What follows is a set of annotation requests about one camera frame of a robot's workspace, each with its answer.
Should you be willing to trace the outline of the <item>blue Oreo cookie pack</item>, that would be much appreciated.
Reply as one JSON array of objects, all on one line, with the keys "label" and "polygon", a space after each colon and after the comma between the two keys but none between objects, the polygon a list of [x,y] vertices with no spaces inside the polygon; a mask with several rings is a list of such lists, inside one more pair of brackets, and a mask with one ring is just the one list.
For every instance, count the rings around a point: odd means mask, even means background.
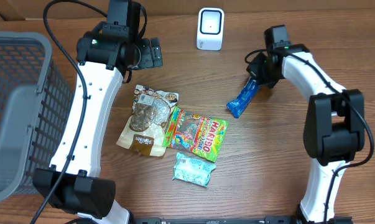
[{"label": "blue Oreo cookie pack", "polygon": [[244,110],[248,107],[251,100],[256,96],[259,90],[259,85],[252,78],[249,78],[243,89],[240,91],[237,98],[226,104],[227,109],[230,110],[231,114],[238,119]]}]

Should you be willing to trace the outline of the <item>brown nuts snack pouch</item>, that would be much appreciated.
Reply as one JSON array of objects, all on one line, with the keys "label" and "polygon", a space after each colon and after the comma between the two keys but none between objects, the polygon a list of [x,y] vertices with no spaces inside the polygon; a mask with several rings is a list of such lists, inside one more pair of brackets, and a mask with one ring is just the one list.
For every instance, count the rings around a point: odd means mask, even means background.
[{"label": "brown nuts snack pouch", "polygon": [[149,157],[162,157],[166,128],[179,94],[136,85],[129,117],[116,144]]}]

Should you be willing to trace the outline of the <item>green Haribo gummy bag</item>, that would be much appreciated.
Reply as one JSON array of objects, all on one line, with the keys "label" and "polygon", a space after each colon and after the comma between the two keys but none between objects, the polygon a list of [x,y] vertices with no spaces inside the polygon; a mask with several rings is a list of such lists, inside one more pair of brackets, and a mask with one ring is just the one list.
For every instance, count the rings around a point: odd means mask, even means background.
[{"label": "green Haribo gummy bag", "polygon": [[201,116],[175,107],[162,145],[216,162],[228,125],[226,120]]}]

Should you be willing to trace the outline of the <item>teal snack packet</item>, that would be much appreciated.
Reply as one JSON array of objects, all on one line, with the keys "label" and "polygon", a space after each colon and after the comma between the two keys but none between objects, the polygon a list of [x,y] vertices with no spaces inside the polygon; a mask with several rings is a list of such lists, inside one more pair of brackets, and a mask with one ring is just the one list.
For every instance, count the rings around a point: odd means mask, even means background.
[{"label": "teal snack packet", "polygon": [[174,165],[174,176],[172,179],[208,187],[211,173],[215,169],[216,165],[214,163],[207,163],[178,152],[176,154],[176,164]]}]

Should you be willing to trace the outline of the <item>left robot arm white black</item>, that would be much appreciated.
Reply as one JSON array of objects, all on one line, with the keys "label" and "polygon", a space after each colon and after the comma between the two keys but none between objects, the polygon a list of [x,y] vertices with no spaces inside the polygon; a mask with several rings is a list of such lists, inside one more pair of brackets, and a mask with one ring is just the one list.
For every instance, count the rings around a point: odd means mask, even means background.
[{"label": "left robot arm white black", "polygon": [[111,0],[104,21],[86,32],[70,59],[77,72],[65,130],[47,169],[33,185],[44,205],[77,215],[78,223],[131,223],[115,199],[116,184],[100,177],[101,150],[109,114],[121,85],[135,70],[162,66],[159,40],[144,37],[146,9],[138,2]]}]

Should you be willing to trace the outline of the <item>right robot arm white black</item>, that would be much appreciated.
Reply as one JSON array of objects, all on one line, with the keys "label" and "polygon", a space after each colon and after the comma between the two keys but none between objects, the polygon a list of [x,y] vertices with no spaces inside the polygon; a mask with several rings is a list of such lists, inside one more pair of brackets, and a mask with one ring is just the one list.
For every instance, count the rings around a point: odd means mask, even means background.
[{"label": "right robot arm white black", "polygon": [[303,144],[311,157],[297,223],[351,223],[336,218],[334,204],[345,170],[364,147],[364,96],[347,90],[317,65],[303,44],[293,44],[285,25],[264,31],[266,47],[253,51],[247,71],[257,85],[272,88],[279,80],[291,82],[307,100]]}]

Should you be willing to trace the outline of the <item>white barcode scanner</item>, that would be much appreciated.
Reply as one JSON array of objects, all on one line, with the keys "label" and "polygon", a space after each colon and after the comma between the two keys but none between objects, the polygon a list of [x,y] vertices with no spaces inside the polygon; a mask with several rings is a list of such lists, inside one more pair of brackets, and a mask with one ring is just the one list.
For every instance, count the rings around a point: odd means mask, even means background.
[{"label": "white barcode scanner", "polygon": [[220,8],[204,7],[198,13],[197,49],[219,51],[222,48],[225,13]]}]

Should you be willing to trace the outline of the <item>grey plastic mesh basket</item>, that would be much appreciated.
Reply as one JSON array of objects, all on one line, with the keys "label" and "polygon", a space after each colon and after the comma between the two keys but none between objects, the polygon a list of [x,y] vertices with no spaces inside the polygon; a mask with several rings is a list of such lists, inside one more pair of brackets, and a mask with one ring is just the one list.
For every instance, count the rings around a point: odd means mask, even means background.
[{"label": "grey plastic mesh basket", "polygon": [[0,32],[0,202],[36,194],[34,171],[49,168],[72,101],[48,38]]}]

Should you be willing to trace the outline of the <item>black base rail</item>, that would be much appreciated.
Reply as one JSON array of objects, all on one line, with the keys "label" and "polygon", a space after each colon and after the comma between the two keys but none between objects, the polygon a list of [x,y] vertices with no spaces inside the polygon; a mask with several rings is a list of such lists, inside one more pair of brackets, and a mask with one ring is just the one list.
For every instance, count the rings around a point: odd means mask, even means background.
[{"label": "black base rail", "polygon": [[264,218],[133,218],[131,224],[304,224],[306,222],[295,216],[266,216]]}]

